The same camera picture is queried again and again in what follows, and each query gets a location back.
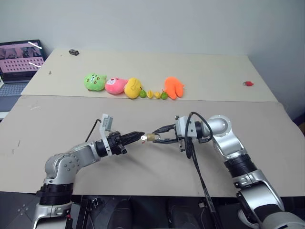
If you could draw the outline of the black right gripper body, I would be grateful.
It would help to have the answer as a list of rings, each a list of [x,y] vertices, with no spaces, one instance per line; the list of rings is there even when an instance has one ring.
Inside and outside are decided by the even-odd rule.
[[[185,151],[185,146],[184,146],[184,135],[183,133],[181,132],[181,128],[179,127],[179,124],[178,123],[175,123],[175,135],[176,135],[176,138],[178,140],[178,143],[179,143],[179,149],[181,152],[184,152]]]

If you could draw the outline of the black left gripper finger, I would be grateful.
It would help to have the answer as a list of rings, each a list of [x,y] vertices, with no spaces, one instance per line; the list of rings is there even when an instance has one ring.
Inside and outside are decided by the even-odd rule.
[[[141,139],[142,135],[122,135],[122,145],[129,145]]]
[[[144,132],[132,131],[121,136],[122,141],[138,141],[144,135]]]

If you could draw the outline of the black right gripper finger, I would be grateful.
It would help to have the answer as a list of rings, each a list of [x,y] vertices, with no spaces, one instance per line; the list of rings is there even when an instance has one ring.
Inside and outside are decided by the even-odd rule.
[[[175,124],[162,126],[162,127],[158,128],[157,130],[153,131],[153,134],[166,133],[174,128],[175,128]]]
[[[153,141],[153,143],[156,143],[156,144],[173,144],[173,143],[177,143],[177,142],[178,142],[177,138],[175,138],[175,139],[169,139],[169,138],[157,139],[157,140]]]

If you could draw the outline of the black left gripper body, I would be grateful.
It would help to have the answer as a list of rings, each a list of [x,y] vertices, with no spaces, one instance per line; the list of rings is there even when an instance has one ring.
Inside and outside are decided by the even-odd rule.
[[[108,135],[107,141],[112,155],[126,154],[127,150],[122,144],[121,134],[118,131],[112,132]]]

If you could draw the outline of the orange plush toy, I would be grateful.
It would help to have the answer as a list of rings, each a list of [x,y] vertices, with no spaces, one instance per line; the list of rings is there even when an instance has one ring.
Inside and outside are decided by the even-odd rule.
[[[175,77],[168,77],[164,81],[164,91],[172,99],[176,100],[183,96],[184,84]]]

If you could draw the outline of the yellow plush toy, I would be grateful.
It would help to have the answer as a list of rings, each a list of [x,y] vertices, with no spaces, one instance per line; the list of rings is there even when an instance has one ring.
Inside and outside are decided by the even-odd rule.
[[[129,99],[136,99],[142,90],[142,84],[140,80],[136,78],[130,78],[125,85],[124,93]]]

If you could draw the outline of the pink plush toy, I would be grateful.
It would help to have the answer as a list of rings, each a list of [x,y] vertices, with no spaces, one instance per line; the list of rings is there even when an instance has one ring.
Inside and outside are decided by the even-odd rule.
[[[105,90],[110,94],[121,94],[128,80],[121,78],[110,78],[105,84]]]

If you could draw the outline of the green plush toy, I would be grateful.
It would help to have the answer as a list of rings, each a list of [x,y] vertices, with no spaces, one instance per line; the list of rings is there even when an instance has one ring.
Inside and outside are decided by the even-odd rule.
[[[84,78],[84,86],[88,91],[102,91],[104,90],[107,80],[107,75],[97,73],[89,73]]]

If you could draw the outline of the dark rounded shape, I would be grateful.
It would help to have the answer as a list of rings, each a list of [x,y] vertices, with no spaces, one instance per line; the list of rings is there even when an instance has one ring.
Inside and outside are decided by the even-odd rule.
[[[166,208],[171,229],[203,229],[191,206],[182,198],[169,198]]]
[[[132,229],[132,204],[129,200],[119,202],[111,216],[108,229]]]

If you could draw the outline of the grey laptop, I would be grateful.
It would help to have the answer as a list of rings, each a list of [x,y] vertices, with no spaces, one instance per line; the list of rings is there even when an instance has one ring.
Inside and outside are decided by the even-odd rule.
[[[9,112],[46,58],[40,40],[0,42],[0,112]]]

